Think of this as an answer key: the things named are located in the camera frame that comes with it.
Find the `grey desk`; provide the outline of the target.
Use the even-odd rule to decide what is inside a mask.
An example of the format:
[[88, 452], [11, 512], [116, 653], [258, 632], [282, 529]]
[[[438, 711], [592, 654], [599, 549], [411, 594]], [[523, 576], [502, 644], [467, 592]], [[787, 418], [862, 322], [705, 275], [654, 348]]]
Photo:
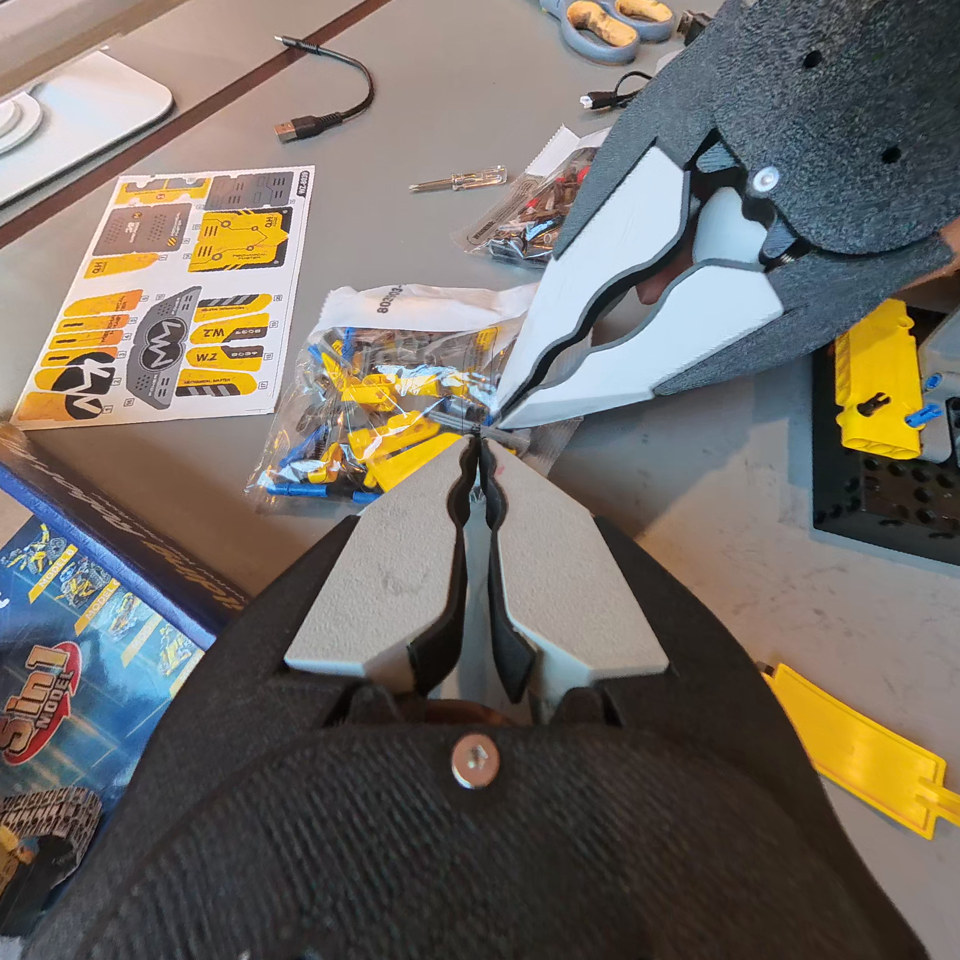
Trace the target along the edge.
[[[179, 114], [66, 186], [2, 210], [2, 418], [114, 181], [314, 164], [294, 352], [338, 286], [523, 282], [450, 235], [493, 189], [420, 180], [532, 159], [617, 72], [536, 2], [190, 2], [109, 42]], [[756, 658], [784, 662], [946, 758], [958, 788], [958, 569], [810, 528], [810, 363], [588, 417], [551, 480], [610, 518]]]

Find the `yellow black brick assembly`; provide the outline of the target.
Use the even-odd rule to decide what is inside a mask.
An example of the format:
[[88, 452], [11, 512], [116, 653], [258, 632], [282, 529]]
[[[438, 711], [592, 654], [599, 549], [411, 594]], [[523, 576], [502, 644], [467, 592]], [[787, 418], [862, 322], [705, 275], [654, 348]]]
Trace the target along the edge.
[[959, 312], [888, 299], [812, 361], [812, 525], [959, 565]]

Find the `small clear-handled screwdriver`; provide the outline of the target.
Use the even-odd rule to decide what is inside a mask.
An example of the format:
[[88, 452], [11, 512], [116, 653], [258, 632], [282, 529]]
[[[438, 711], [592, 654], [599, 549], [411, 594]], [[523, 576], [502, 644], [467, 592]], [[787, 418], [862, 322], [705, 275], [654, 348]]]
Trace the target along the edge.
[[409, 191], [413, 194], [464, 191], [490, 186], [504, 186], [507, 182], [506, 168], [503, 165], [497, 165], [476, 172], [451, 174], [443, 178], [414, 183], [409, 186]]

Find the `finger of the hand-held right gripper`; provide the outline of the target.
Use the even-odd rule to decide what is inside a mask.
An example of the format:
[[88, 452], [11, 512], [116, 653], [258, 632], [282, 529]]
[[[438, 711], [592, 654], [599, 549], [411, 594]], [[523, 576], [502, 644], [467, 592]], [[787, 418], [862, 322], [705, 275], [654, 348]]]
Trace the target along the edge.
[[498, 384], [498, 413], [519, 404], [558, 354], [678, 244], [689, 210], [689, 173], [650, 147], [546, 267]]
[[653, 398], [667, 379], [779, 318], [783, 306], [760, 266], [704, 260], [678, 277], [642, 327], [590, 348], [500, 415], [506, 429], [540, 426]]

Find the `clear bag black red parts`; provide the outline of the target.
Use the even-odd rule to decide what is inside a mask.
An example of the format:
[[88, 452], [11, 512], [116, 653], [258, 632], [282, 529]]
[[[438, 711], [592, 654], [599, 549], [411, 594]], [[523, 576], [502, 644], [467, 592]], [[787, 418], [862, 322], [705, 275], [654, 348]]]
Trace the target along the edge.
[[577, 136], [561, 126], [506, 198], [453, 234], [466, 253], [527, 269], [544, 269], [610, 127]]

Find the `yellow curved arc beam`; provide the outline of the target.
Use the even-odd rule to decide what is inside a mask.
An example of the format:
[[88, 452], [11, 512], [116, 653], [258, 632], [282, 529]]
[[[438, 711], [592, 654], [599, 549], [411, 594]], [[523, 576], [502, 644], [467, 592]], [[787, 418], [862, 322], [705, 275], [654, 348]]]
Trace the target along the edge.
[[959, 796], [942, 757], [855, 711], [785, 664], [762, 664], [814, 768], [927, 840], [937, 822], [959, 826]]

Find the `wooden document stand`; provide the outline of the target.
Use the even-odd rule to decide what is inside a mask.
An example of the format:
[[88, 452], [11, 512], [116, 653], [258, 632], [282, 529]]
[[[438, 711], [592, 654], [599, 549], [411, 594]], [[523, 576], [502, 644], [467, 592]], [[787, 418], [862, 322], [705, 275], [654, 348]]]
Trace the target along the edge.
[[103, 52], [1, 103], [1, 205], [162, 119], [170, 89]]

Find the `yellow black sticker sheet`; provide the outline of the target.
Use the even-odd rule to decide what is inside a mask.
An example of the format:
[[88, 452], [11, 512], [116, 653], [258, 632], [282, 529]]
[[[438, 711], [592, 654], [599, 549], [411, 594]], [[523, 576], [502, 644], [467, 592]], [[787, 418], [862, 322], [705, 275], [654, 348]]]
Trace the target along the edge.
[[290, 164], [120, 177], [12, 423], [273, 413], [315, 178]]

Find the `blue cardboard kit box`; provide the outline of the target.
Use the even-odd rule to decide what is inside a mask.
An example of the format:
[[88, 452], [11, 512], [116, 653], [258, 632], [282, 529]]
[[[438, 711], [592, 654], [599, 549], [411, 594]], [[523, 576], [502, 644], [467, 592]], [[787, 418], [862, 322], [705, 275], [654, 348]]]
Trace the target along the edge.
[[248, 594], [1, 428], [2, 951], [17, 955]]

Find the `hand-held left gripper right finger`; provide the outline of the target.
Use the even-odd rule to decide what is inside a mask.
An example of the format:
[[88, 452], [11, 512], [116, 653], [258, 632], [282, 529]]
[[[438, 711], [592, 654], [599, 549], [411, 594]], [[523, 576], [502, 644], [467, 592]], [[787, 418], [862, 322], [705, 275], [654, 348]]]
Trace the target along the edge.
[[669, 666], [594, 516], [501, 444], [481, 449], [491, 647], [502, 686], [546, 723], [563, 697]]

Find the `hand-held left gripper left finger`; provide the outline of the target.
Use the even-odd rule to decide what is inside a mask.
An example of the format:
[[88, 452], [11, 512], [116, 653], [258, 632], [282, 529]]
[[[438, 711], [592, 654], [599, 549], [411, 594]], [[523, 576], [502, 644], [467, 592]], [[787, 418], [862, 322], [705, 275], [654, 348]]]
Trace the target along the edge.
[[460, 657], [475, 438], [457, 438], [366, 507], [284, 661], [427, 694]]

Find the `clear bag yellow grey parts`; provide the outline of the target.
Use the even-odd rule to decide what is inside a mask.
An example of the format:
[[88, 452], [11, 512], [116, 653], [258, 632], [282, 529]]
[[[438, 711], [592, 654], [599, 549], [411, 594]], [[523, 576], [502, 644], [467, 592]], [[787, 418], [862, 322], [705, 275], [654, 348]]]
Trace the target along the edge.
[[364, 506], [463, 437], [496, 440], [546, 475], [582, 423], [503, 428], [499, 381], [537, 284], [395, 284], [329, 293], [296, 357], [246, 497]]

